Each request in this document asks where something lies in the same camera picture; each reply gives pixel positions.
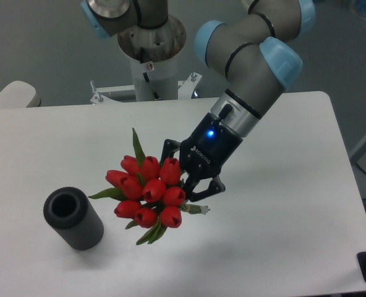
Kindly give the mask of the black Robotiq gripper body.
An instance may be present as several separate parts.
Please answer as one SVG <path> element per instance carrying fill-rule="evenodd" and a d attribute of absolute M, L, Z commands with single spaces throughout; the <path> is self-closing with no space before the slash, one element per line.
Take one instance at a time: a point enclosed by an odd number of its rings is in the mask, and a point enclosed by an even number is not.
<path fill-rule="evenodd" d="M 213 114 L 207 113 L 189 138 L 182 141 L 180 167 L 198 180 L 214 178 L 242 141 Z"/>

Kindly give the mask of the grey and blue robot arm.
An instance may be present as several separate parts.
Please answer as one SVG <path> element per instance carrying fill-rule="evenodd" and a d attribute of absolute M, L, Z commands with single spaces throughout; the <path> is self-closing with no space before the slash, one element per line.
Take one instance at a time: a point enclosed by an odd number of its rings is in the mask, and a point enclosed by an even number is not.
<path fill-rule="evenodd" d="M 138 101 L 177 98 L 174 58 L 186 34 L 166 1 L 83 1 L 81 8 L 100 38 L 117 37 Z M 186 140 L 164 143 L 162 158 L 179 154 L 189 201 L 225 190 L 222 166 L 300 74 L 302 60 L 287 43 L 314 21 L 312 1 L 253 1 L 235 25 L 212 20 L 200 27 L 195 54 L 229 87 Z"/>

